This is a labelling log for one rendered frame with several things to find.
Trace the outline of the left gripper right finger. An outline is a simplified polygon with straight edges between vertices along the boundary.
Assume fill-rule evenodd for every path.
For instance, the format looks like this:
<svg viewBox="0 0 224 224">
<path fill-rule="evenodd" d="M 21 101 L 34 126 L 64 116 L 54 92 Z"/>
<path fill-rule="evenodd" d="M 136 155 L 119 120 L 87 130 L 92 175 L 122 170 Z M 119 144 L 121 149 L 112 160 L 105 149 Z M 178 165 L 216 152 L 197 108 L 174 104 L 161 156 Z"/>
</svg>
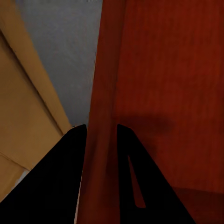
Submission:
<svg viewBox="0 0 224 224">
<path fill-rule="evenodd" d="M 120 224 L 196 224 L 134 131 L 117 125 Z M 130 157 L 146 208 L 135 205 Z"/>
</svg>

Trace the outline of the storage box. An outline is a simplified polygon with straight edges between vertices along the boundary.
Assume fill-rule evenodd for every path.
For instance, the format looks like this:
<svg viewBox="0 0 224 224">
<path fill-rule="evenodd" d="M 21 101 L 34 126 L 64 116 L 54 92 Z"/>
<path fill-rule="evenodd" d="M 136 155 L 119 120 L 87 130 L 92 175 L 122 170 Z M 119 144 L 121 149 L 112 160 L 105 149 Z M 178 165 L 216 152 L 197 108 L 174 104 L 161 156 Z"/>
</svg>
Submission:
<svg viewBox="0 0 224 224">
<path fill-rule="evenodd" d="M 196 224 L 224 224 L 224 0 L 103 0 L 77 224 L 120 224 L 118 124 Z"/>
</svg>

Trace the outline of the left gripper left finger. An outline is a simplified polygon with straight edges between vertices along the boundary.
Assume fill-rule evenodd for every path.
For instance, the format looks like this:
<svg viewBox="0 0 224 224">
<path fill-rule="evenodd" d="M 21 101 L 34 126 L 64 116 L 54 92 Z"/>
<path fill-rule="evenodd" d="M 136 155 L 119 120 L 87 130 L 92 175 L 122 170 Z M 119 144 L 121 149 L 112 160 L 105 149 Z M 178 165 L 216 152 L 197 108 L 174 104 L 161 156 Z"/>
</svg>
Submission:
<svg viewBox="0 0 224 224">
<path fill-rule="evenodd" d="M 0 224 L 74 224 L 86 138 L 70 129 L 0 203 Z"/>
</svg>

